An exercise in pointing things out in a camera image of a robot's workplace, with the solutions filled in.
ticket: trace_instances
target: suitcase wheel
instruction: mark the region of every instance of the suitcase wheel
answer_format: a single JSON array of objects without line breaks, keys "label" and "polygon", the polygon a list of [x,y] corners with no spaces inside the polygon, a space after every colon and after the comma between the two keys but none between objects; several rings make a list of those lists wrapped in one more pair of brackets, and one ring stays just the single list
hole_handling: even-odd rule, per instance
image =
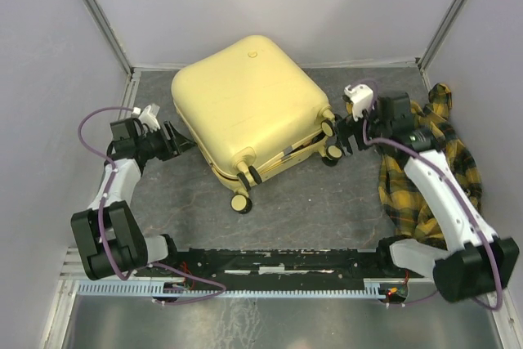
[{"label": "suitcase wheel", "polygon": [[327,146],[327,149],[325,149],[325,157],[322,157],[321,160],[328,167],[333,167],[337,164],[342,156],[343,151],[336,145],[331,145]]},{"label": "suitcase wheel", "polygon": [[321,130],[328,137],[334,136],[334,125],[330,120],[324,120],[321,122]]},{"label": "suitcase wheel", "polygon": [[230,206],[235,212],[240,214],[247,214],[253,208],[253,202],[245,195],[236,194],[230,200]]}]

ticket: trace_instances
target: red wire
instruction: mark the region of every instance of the red wire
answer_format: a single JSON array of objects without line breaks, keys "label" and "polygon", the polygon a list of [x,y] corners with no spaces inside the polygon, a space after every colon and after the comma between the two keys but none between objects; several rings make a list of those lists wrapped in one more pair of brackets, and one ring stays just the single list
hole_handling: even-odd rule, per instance
[{"label": "red wire", "polygon": [[[190,274],[190,275],[193,275],[193,273],[191,273],[190,270],[189,270],[189,268],[187,267],[187,263],[182,262],[182,263],[181,263],[181,267],[183,268],[184,273],[186,273],[186,274]],[[195,282],[194,280],[192,280],[192,281],[193,281],[193,282],[192,282],[192,284],[191,284],[189,290],[193,290],[193,289],[194,289],[194,285],[196,284],[196,282]]]}]

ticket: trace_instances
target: white wall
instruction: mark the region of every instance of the white wall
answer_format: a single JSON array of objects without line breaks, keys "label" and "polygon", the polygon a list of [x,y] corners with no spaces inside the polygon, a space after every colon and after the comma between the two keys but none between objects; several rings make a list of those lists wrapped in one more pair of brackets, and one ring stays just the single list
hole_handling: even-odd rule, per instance
[{"label": "white wall", "polygon": [[413,61],[452,0],[98,0],[133,65],[179,66],[249,34],[302,65]]},{"label": "white wall", "polygon": [[[469,0],[428,68],[483,177],[483,215],[523,250],[523,1]],[[521,258],[509,285],[523,316]]]},{"label": "white wall", "polygon": [[[82,116],[121,101],[125,78],[82,0],[0,0],[0,347],[38,346],[72,213],[102,162],[79,144]],[[109,141],[104,120],[86,131]]]}]

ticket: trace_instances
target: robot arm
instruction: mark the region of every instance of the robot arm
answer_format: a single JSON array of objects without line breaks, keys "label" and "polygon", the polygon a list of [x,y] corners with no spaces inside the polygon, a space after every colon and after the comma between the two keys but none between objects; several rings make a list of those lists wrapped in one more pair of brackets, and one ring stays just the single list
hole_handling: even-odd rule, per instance
[{"label": "robot arm", "polygon": [[176,253],[168,235],[145,238],[136,224],[129,204],[137,182],[150,159],[172,159],[194,146],[169,122],[161,126],[156,119],[159,107],[149,105],[137,117],[111,123],[113,140],[108,156],[115,169],[105,163],[104,180],[87,210],[75,213],[71,227],[87,277],[98,280],[112,275],[113,269],[101,244],[97,217],[104,188],[112,172],[116,172],[103,212],[105,233],[111,254],[121,271],[130,271]]},{"label": "robot arm", "polygon": [[[512,238],[500,239],[476,211],[450,171],[445,155],[439,151],[431,132],[424,128],[414,129],[409,96],[404,92],[393,92],[374,100],[372,89],[361,84],[347,87],[344,92],[344,98],[351,105],[351,114],[338,119],[335,125],[338,144],[351,153],[348,138],[354,136],[360,150],[368,148],[363,138],[363,118],[367,117],[369,133],[373,137],[399,142],[419,154],[415,158],[394,148],[383,148],[383,153],[396,159],[421,192],[445,237],[446,250],[420,244],[415,239],[383,242],[388,247],[386,255],[389,262],[430,278],[449,302],[492,292],[495,290],[494,273],[478,235],[481,232],[492,248],[502,287],[506,288],[519,248]],[[369,114],[369,108],[374,103],[375,109]],[[444,173],[458,195],[423,160]],[[465,202],[474,222],[469,220],[458,199]]]}]

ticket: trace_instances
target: yellow suitcase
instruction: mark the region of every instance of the yellow suitcase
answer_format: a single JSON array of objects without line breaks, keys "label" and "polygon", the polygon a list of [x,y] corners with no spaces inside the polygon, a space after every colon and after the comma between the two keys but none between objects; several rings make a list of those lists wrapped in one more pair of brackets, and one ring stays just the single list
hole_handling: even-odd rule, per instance
[{"label": "yellow suitcase", "polygon": [[269,38],[249,36],[180,70],[172,80],[177,113],[214,174],[247,213],[252,186],[326,147],[334,114],[325,93]]}]

